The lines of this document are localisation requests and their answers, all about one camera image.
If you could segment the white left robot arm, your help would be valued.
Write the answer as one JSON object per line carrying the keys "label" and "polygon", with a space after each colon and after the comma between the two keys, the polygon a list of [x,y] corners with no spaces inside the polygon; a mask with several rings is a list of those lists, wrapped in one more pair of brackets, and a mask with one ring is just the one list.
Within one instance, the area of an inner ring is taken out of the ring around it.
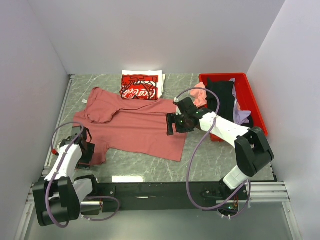
{"label": "white left robot arm", "polygon": [[71,136],[62,140],[58,156],[52,170],[33,186],[36,216],[40,226],[68,226],[77,220],[81,213],[81,202],[96,200],[100,188],[93,175],[86,175],[72,180],[76,169],[88,169],[93,159],[95,144],[91,140],[88,128],[79,125],[72,127]]}

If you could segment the dusty rose t-shirt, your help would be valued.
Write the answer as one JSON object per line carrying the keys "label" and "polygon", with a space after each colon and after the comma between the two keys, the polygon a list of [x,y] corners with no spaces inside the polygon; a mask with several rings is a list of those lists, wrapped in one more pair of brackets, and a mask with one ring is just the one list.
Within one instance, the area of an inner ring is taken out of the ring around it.
{"label": "dusty rose t-shirt", "polygon": [[92,166],[105,163],[109,149],[180,162],[187,134],[167,135],[166,115],[175,110],[170,99],[123,99],[95,87],[73,121],[82,123],[92,136]]}

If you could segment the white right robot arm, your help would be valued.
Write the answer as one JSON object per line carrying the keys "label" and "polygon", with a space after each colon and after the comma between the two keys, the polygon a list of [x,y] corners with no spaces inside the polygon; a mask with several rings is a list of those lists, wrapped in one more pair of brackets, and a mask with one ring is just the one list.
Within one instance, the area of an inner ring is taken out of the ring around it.
{"label": "white right robot arm", "polygon": [[230,200],[237,188],[274,159],[274,153],[260,127],[237,125],[208,108],[198,108],[190,97],[176,101],[176,112],[166,114],[167,135],[199,129],[217,136],[235,149],[236,165],[212,191],[216,200]]}

